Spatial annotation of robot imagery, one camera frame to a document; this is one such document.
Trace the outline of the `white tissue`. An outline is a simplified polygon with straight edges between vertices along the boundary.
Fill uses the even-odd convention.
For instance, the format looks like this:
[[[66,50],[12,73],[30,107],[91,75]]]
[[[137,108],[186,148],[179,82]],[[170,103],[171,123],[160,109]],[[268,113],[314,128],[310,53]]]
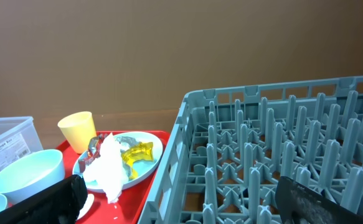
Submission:
[[[128,176],[123,167],[121,151],[118,143],[110,133],[101,143],[99,157],[85,168],[85,182],[96,181],[108,199],[108,203],[116,203]]]

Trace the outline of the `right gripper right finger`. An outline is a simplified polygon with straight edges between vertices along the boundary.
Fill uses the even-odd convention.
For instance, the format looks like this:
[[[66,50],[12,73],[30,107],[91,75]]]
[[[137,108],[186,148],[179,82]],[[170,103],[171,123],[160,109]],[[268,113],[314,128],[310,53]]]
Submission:
[[[336,179],[330,188],[309,187],[282,176],[276,206],[283,223],[363,223],[363,180]]]

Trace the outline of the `red snack wrapper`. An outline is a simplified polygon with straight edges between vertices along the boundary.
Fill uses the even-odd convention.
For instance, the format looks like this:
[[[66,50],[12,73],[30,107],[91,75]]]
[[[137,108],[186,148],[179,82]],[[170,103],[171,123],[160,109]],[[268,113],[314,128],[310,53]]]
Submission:
[[[87,166],[100,157],[101,144],[107,136],[107,134],[99,134],[98,136],[91,138],[85,156],[78,159],[80,173],[83,173]]]

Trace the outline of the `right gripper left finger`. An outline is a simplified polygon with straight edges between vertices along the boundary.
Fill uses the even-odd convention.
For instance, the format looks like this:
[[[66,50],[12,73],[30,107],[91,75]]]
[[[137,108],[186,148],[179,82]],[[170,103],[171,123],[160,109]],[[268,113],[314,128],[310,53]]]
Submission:
[[[71,175],[0,212],[0,224],[74,224],[87,195],[83,177]]]

